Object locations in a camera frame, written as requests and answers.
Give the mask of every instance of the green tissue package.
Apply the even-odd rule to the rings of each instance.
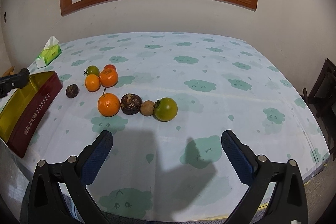
[[[58,42],[59,41],[54,36],[49,38],[48,43],[44,46],[44,49],[35,59],[36,66],[38,68],[48,66],[56,57],[62,53]]]

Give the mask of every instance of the white tissue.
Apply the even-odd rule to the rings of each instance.
[[[52,47],[52,46],[55,46],[59,43],[58,39],[54,36],[50,37],[48,42],[46,43],[46,45],[44,46],[44,50]]]

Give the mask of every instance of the orange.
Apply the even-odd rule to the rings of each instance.
[[[112,93],[104,93],[98,100],[98,110],[101,115],[111,117],[118,113],[120,101]]]
[[[99,90],[100,88],[100,82],[99,82],[99,78],[97,75],[88,75],[85,78],[85,86],[87,88],[88,91],[96,91]]]
[[[99,75],[99,80],[104,87],[109,88],[118,82],[118,73],[111,68],[104,69]]]

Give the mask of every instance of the blue gripper pad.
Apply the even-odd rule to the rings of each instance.
[[[251,186],[254,180],[255,168],[247,159],[250,155],[244,155],[242,143],[231,130],[223,132],[221,142],[222,148],[235,169],[241,183]]]
[[[88,145],[79,155],[78,168],[83,186],[90,185],[95,180],[107,155],[113,145],[113,136],[110,131],[103,130],[93,144]]]

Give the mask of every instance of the brown round fruit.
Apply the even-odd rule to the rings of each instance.
[[[154,105],[155,105],[155,103],[150,101],[150,100],[144,101],[142,103],[141,107],[140,107],[141,114],[144,115],[144,116],[153,115]]]
[[[68,98],[75,98],[79,93],[79,88],[76,84],[72,84],[67,87],[67,90],[65,91],[65,94]]]
[[[141,98],[132,93],[125,94],[120,100],[120,108],[127,115],[133,115],[140,111]]]

